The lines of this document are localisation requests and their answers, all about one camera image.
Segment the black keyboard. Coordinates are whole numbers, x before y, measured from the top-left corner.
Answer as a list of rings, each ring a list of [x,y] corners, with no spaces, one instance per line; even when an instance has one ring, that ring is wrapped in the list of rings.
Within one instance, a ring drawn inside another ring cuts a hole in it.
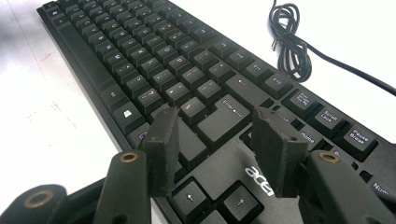
[[[169,0],[54,0],[39,15],[117,144],[136,149],[156,115],[179,110],[169,224],[303,224],[251,147],[262,106],[347,163],[396,216],[396,146]]]

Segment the white board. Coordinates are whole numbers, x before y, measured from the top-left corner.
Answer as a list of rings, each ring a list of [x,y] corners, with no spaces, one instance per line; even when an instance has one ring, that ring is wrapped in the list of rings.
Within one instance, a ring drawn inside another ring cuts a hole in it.
[[[79,195],[124,151],[39,15],[51,1],[0,0],[0,213],[41,184]],[[271,0],[169,1],[275,67]],[[340,74],[301,85],[396,146],[396,99]]]

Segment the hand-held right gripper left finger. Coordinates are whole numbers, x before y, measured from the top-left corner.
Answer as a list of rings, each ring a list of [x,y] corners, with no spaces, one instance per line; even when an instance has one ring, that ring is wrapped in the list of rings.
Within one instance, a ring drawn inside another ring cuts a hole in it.
[[[147,154],[148,192],[151,197],[167,197],[175,182],[178,162],[178,109],[165,108],[157,114],[143,140],[143,151]]]

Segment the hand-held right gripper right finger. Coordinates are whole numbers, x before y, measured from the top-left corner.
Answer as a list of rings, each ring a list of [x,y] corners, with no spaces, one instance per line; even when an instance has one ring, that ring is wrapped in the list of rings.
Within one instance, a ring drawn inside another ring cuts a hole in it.
[[[307,142],[275,111],[257,106],[252,113],[251,146],[255,159],[277,198],[296,198],[297,164],[307,154]]]

